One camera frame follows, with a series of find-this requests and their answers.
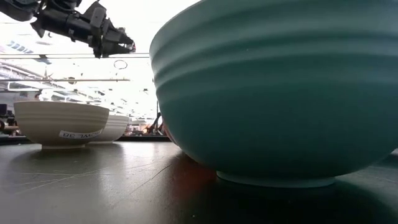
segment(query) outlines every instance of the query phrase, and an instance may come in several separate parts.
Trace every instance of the scratched surface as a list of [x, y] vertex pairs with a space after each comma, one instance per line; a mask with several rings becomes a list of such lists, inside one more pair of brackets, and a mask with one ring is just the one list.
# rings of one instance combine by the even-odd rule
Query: scratched surface
[[331, 187], [216, 178], [172, 143], [0, 146], [0, 223], [398, 223], [398, 151]]

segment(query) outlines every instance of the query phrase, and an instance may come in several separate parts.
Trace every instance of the label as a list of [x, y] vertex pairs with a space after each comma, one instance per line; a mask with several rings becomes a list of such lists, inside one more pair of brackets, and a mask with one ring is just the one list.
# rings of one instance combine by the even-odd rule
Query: label
[[102, 133], [102, 129], [99, 131], [95, 131], [93, 133], [71, 133], [68, 131], [60, 131], [60, 137], [61, 138], [67, 138], [67, 139], [88, 139], [88, 138], [93, 138], [95, 136], [98, 136]]

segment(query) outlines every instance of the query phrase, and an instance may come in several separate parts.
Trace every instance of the white bowl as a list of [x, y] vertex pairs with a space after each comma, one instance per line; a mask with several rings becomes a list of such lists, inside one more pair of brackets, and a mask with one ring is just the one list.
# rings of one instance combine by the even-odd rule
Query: white bowl
[[50, 101], [14, 103], [23, 135], [43, 149], [84, 147], [102, 133], [109, 109], [93, 105]]
[[123, 135], [128, 123], [127, 116], [110, 115], [103, 132], [91, 143], [112, 143]]

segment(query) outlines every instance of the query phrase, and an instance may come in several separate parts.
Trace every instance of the table surface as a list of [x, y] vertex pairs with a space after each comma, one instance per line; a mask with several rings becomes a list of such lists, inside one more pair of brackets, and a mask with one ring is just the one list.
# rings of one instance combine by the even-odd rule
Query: table surface
[[398, 223], [398, 151], [319, 189], [217, 179], [168, 142], [0, 146], [0, 223]]

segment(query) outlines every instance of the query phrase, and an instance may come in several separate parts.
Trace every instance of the ceramic bowl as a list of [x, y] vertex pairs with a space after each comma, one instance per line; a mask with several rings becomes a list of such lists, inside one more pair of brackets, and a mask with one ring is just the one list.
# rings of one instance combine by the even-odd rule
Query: ceramic bowl
[[109, 115], [103, 132], [91, 143], [112, 143], [118, 140], [126, 130], [128, 122], [128, 116]]
[[382, 159], [398, 146], [396, 9], [217, 0], [184, 10], [150, 47], [175, 142], [222, 179], [271, 187], [328, 185]]
[[93, 105], [51, 101], [14, 103], [23, 135], [43, 149], [84, 147], [101, 134], [109, 109]]

